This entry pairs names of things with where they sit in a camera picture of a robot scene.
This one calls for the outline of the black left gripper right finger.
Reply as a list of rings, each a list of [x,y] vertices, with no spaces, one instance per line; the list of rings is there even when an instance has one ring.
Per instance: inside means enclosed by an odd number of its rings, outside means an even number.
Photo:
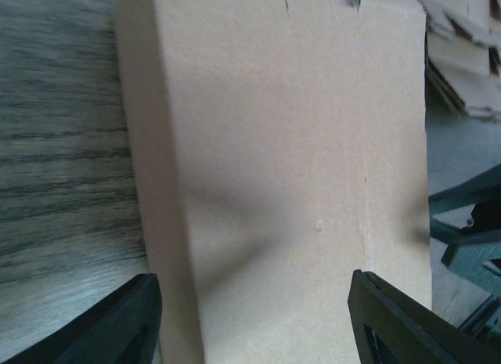
[[[353,272],[348,308],[361,363],[500,362],[500,350],[458,330],[373,272]]]

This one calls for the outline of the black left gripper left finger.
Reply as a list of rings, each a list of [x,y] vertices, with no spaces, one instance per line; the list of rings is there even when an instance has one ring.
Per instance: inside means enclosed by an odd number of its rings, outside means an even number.
[[[138,274],[7,363],[151,363],[162,315],[157,275]]]

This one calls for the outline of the cardboard box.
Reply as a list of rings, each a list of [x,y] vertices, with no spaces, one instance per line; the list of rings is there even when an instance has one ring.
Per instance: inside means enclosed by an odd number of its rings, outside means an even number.
[[[166,363],[357,363],[370,270],[431,304],[416,0],[119,0]]]

